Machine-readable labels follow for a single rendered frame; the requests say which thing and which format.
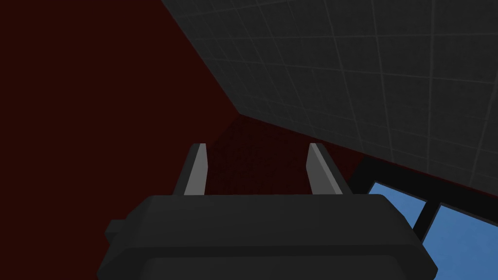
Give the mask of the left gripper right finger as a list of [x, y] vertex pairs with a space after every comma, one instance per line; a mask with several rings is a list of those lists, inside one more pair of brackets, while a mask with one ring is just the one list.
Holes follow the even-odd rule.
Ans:
[[322, 143], [309, 144], [305, 166], [312, 194], [352, 194]]

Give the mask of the black framed window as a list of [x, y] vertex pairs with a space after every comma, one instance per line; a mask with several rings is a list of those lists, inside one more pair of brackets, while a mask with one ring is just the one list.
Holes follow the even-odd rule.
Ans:
[[498, 280], [497, 196], [370, 156], [346, 180], [398, 209], [437, 265], [435, 280]]

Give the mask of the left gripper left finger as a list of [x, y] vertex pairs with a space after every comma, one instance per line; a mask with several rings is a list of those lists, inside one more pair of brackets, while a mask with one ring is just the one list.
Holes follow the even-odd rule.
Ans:
[[205, 143], [194, 143], [189, 149], [173, 195], [204, 195], [208, 174]]

